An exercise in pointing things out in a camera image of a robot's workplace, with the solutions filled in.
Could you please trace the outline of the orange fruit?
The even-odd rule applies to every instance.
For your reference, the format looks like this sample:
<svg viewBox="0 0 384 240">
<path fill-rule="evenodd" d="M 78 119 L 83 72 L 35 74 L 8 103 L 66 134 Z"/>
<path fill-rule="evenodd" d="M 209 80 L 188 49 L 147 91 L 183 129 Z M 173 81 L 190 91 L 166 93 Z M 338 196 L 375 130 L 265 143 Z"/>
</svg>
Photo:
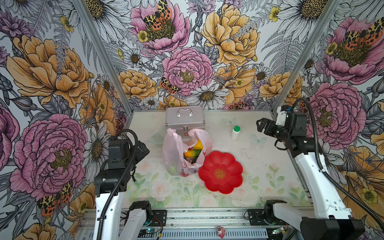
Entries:
<svg viewBox="0 0 384 240">
<path fill-rule="evenodd" d="M 186 159 L 196 159 L 199 157 L 200 153 L 202 152 L 202 150 L 199 150 L 199 149 L 192 149 L 192 150 L 189 150 L 187 151 L 186 153 L 184 153 L 184 157 Z"/>
</svg>

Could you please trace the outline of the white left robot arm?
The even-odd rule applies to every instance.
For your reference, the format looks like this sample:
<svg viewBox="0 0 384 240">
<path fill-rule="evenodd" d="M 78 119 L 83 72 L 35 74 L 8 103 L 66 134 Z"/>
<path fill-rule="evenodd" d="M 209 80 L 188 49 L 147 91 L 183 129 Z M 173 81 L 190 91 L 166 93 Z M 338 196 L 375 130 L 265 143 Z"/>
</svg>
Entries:
<svg viewBox="0 0 384 240">
<path fill-rule="evenodd" d="M 140 141 L 134 145 L 128 139 L 111 140 L 109 158 L 102 163 L 95 177 L 96 221 L 94 240 L 116 240 L 120 225 L 123 192 L 127 183 L 135 181 L 136 164 L 149 154 Z"/>
</svg>

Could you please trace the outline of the yellow bell pepper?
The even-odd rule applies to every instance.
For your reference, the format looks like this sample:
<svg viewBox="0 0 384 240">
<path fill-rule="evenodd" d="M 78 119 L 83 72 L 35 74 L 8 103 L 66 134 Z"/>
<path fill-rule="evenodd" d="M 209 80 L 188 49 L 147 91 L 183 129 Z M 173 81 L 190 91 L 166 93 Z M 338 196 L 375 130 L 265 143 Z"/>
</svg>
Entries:
<svg viewBox="0 0 384 240">
<path fill-rule="evenodd" d="M 198 140 L 198 142 L 195 144 L 194 149 L 195 150 L 203 150 L 204 149 L 204 146 L 200 140 Z"/>
</svg>

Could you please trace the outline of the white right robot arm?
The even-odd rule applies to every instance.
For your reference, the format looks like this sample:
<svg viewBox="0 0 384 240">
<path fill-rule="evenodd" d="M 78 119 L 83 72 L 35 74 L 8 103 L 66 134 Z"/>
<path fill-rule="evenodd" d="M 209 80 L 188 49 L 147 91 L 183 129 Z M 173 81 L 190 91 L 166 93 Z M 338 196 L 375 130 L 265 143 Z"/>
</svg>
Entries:
<svg viewBox="0 0 384 240">
<path fill-rule="evenodd" d="M 307 121 L 306 113 L 280 111 L 275 121 L 262 118 L 256 124 L 259 132 L 283 143 L 289 151 L 313 207 L 300 210 L 283 200 L 268 200 L 261 214 L 249 213 L 250 221 L 287 224 L 305 240 L 357 240 L 365 232 L 364 223 L 353 218 L 335 184 L 326 177 L 325 158 L 315 138 L 307 137 Z"/>
</svg>

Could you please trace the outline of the pink plastic bag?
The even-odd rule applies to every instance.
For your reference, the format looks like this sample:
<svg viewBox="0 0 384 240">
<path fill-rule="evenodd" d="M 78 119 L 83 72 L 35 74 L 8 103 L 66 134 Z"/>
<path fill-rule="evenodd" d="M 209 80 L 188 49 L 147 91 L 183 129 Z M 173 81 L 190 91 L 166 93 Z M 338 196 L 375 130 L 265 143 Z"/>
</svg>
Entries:
<svg viewBox="0 0 384 240">
<path fill-rule="evenodd" d="M 167 129 L 163 141 L 163 163 L 172 176 L 188 177 L 199 171 L 207 155 L 213 150 L 213 141 L 205 130 L 192 129 L 188 132 L 188 141 L 185 143 L 176 130 Z M 204 149 L 196 159 L 186 159 L 184 153 L 194 149 L 200 140 Z"/>
</svg>

